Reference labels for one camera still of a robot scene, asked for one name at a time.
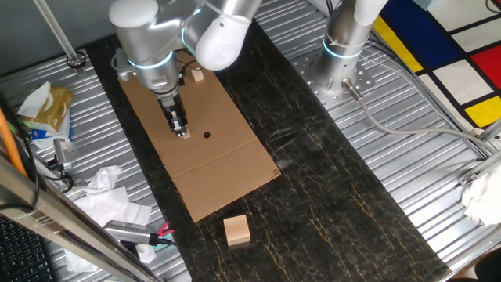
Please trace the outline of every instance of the keyboard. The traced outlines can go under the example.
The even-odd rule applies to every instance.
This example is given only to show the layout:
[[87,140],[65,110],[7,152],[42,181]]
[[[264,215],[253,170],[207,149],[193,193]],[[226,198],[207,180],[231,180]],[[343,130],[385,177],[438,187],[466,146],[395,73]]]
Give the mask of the keyboard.
[[56,281],[45,246],[35,232],[0,215],[2,282]]

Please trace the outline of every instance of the slotted metal surface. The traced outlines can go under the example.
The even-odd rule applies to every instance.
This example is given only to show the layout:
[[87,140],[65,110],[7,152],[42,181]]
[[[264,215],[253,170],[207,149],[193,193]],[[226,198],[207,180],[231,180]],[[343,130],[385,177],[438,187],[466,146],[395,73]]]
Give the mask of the slotted metal surface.
[[[293,65],[315,57],[328,21],[305,0],[264,1],[256,19]],[[424,98],[426,93],[419,93],[396,72],[398,66],[376,52],[367,49],[362,53],[367,60],[360,60],[376,82],[364,93],[374,117],[395,129],[450,128]],[[463,213],[457,179],[478,164],[475,150],[450,135],[388,135],[374,128],[351,97],[337,98],[324,103],[330,116],[451,270],[501,241],[495,226],[477,226]]]
[[[135,158],[120,122],[114,113],[110,101],[92,67],[92,62],[85,65],[87,74],[78,77],[74,70],[66,65],[66,57],[43,63],[36,67],[0,79],[0,91],[15,111],[26,96],[37,85],[46,81],[54,85],[68,87],[74,94],[71,106],[71,128],[74,130],[70,159],[73,167],[69,170],[74,178],[82,178],[89,183],[101,167],[120,165],[121,173],[116,187],[125,186],[130,202],[152,208],[149,224],[157,230],[164,224],[164,218],[151,193],[148,182]],[[45,160],[52,159],[52,147],[37,150]],[[83,197],[82,188],[74,188],[67,196],[72,199]],[[96,272],[73,273],[66,271],[64,250],[57,244],[48,242],[48,250],[58,281],[103,281],[112,280],[109,273]],[[191,281],[181,255],[176,247],[162,247],[156,250],[157,257],[148,265],[159,277],[166,276],[169,281]]]

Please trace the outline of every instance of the metal mounting plate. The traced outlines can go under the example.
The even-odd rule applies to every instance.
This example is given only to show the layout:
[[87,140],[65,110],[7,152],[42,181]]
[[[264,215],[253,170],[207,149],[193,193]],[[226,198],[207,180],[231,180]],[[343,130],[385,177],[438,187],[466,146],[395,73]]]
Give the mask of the metal mounting plate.
[[[292,60],[291,63],[296,69],[296,71],[303,77],[305,82],[308,84],[310,89],[312,89],[313,93],[320,100],[322,105],[326,109],[330,109],[333,106],[336,106],[339,103],[344,102],[347,99],[351,99],[348,91],[334,91],[333,89],[327,90],[326,87],[319,87],[312,83],[312,78],[309,76],[309,68],[312,63],[315,62],[315,59],[318,57],[320,50],[315,50],[313,52],[307,53],[306,55],[300,56],[295,60]],[[355,87],[363,94],[367,92],[367,90],[371,89],[376,82],[369,75],[362,64],[357,63],[356,65],[356,79],[353,81]]]

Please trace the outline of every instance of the red clip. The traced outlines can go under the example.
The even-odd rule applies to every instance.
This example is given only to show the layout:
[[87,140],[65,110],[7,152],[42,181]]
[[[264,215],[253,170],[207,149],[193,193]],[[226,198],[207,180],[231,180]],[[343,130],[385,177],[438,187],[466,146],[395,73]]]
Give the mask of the red clip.
[[166,222],[161,228],[160,230],[158,230],[158,236],[160,237],[163,237],[165,235],[168,235],[170,233],[173,233],[174,230],[169,230],[169,222]]

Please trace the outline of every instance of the yellow square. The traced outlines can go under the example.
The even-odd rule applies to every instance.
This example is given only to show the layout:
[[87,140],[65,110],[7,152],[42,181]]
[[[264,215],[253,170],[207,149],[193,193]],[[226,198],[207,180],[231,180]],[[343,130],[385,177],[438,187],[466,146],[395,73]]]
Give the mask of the yellow square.
[[479,127],[490,125],[501,118],[501,98],[494,97],[465,110]]

